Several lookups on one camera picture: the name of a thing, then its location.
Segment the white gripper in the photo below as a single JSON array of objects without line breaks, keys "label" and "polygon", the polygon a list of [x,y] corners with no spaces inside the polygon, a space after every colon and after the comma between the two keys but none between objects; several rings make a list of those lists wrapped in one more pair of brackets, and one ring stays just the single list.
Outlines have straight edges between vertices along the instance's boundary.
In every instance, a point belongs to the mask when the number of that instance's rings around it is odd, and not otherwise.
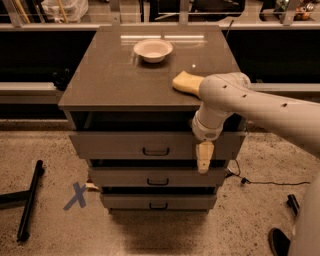
[{"label": "white gripper", "polygon": [[214,145],[210,141],[215,141],[223,129],[224,119],[215,114],[201,114],[196,112],[192,120],[192,132],[201,142],[196,145],[198,172],[205,174],[210,167],[210,161],[214,152]]}]

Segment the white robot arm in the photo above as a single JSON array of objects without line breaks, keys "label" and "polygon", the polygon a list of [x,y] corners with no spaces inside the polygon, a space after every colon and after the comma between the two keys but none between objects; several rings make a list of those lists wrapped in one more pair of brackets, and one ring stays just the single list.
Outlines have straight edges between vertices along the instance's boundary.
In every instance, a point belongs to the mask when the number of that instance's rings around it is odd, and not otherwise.
[{"label": "white robot arm", "polygon": [[[201,141],[214,141],[224,121],[236,113],[320,156],[320,105],[251,91],[242,73],[194,77],[191,92],[202,104],[192,129]],[[288,256],[320,256],[320,175],[307,189],[292,231]]]}]

